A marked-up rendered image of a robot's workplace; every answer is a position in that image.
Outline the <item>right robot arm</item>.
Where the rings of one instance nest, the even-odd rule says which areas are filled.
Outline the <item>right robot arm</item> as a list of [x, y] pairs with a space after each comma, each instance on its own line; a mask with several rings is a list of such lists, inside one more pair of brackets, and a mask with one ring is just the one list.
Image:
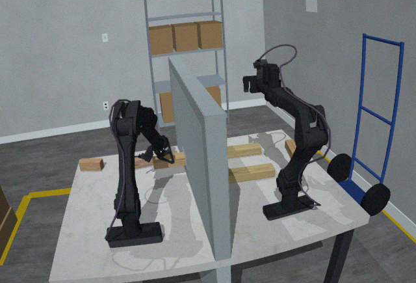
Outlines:
[[[322, 116], [285, 92], [284, 88], [281, 87], [279, 74], [277, 64], [263, 64], [263, 81], [266, 82], [262, 84], [261, 92], [265, 95], [265, 100], [269, 101], [271, 105], [278, 106], [295, 117], [294, 141], [296, 149], [288, 165], [284, 170], [280, 170], [276, 178], [277, 187], [282, 194], [281, 202], [263, 206], [263, 211], [268, 218], [309, 208], [314, 204], [306, 195], [298, 197], [298, 192], [301, 191], [298, 184], [298, 175], [317, 151], [328, 143], [328, 128]], [[310, 123], [314, 123], [316, 119], [316, 127], [311, 128]]]

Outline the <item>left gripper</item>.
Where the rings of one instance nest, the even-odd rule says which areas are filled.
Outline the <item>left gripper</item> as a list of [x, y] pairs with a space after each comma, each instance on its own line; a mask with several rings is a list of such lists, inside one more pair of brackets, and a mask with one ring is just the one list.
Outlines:
[[[155, 137], [152, 137], [151, 139], [147, 139], [150, 143], [151, 146], [148, 147], [148, 149], [146, 150], [145, 154], [141, 154], [142, 156], [140, 156], [141, 159], [144, 159], [145, 156], [148, 157], [150, 153], [152, 153], [154, 151], [154, 153], [157, 155], [157, 158], [166, 162], [169, 162], [171, 164], [175, 163], [174, 162], [174, 158], [173, 155], [171, 154], [171, 147], [168, 141], [168, 138], [165, 137], [164, 135], [161, 136], [158, 132], [156, 132]], [[167, 150], [164, 150], [168, 147]], [[162, 151], [162, 152], [161, 152]], [[164, 158], [165, 155], [170, 154], [171, 157], [171, 161]]]

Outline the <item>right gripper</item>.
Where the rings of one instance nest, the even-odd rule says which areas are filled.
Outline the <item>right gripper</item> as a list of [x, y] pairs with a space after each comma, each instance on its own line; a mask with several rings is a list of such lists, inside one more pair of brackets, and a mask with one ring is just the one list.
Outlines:
[[[258, 64], [258, 62], [260, 62]], [[267, 61], [255, 61], [255, 66], [257, 68], [257, 75], [252, 76], [244, 76], [242, 78], [244, 84], [244, 92], [249, 92], [249, 82], [250, 82], [250, 92], [251, 93], [258, 93], [261, 91], [261, 86], [265, 82], [263, 81], [263, 64], [268, 64]], [[260, 90], [260, 91], [259, 91]]]

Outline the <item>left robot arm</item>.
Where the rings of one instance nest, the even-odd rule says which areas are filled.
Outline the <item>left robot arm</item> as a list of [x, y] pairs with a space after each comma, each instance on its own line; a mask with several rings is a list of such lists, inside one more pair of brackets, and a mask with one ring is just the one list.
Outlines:
[[[122, 110], [122, 118], [120, 118], [120, 109]], [[129, 115], [132, 118], [128, 118]], [[157, 132], [155, 129], [156, 123], [157, 115], [150, 107], [141, 106], [140, 116], [140, 100], [129, 103], [119, 101], [114, 106], [111, 122], [112, 130], [116, 135], [124, 154], [122, 155], [122, 151], [118, 146], [119, 183], [118, 193], [114, 199], [114, 209], [116, 211], [118, 204], [120, 203], [123, 183], [125, 184], [125, 187], [121, 206], [116, 216], [117, 219], [121, 219], [122, 226], [111, 227], [107, 236], [107, 239], [110, 239], [110, 241], [139, 239], [161, 235], [160, 222], [149, 222], [144, 224], [140, 224], [139, 222], [141, 206], [135, 180], [135, 146], [137, 143], [136, 139], [138, 138], [137, 135], [140, 135], [141, 131], [146, 139], [155, 137]]]

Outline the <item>grey panel wall with slot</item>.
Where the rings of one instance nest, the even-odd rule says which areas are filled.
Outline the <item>grey panel wall with slot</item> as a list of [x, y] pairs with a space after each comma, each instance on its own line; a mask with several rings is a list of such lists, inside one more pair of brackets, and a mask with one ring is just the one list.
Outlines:
[[[178, 137], [197, 193], [189, 184], [214, 259], [225, 260], [231, 258], [226, 114], [179, 55], [168, 56], [168, 63], [169, 70], [173, 65], [172, 103], [183, 85], [177, 102]], [[230, 265], [201, 271], [202, 283], [205, 274], [206, 283], [231, 283]]]

